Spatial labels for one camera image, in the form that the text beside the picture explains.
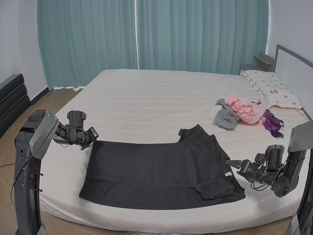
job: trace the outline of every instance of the brown floor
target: brown floor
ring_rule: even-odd
[[[26,118],[35,109],[46,108],[56,114],[65,104],[73,99],[80,91],[73,89],[59,89],[48,92],[34,106],[29,107],[0,139],[0,166],[14,163],[15,147],[14,138]],[[15,209],[10,200],[10,189],[13,183],[14,166],[0,168],[0,235],[15,234],[17,230]],[[66,221],[44,212],[41,219],[45,224],[48,235],[124,235],[126,232],[108,231]],[[219,235],[283,235],[290,223],[291,217],[275,221],[262,226],[243,230],[236,230]]]

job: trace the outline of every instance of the white headboard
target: white headboard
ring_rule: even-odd
[[[311,120],[313,118],[313,63],[277,45],[273,72],[300,98],[304,105],[303,111]]]

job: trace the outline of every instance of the mattress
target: mattress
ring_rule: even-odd
[[[84,128],[93,126],[99,140],[126,143],[174,143],[181,128],[200,124],[214,134],[231,159],[254,161],[268,145],[285,146],[291,129],[307,120],[301,110],[271,107],[285,123],[284,139],[275,139],[263,126],[240,122],[234,131],[214,126],[209,111],[216,100],[233,93],[258,101],[259,95],[243,76],[162,70],[105,70],[56,115],[66,124],[67,112],[87,114]],[[79,198],[91,147],[63,148],[51,142],[42,160],[40,206],[54,216],[110,230],[150,233],[217,233],[262,225],[293,215],[303,193],[309,159],[298,186],[283,198],[267,188],[258,192],[236,174],[246,198],[233,203],[184,210],[137,210],[103,206]]]

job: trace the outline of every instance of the curtain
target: curtain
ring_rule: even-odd
[[[49,89],[137,69],[134,0],[37,0],[37,27]]]
[[[136,0],[140,69],[239,74],[265,52],[268,0]]]

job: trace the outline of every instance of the pink shirt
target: pink shirt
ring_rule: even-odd
[[[260,104],[257,105],[256,103],[251,103],[250,100],[246,98],[238,98],[233,94],[225,98],[225,104],[231,106],[238,117],[249,124],[254,124],[259,121],[267,109],[267,103],[265,101],[259,101]]]

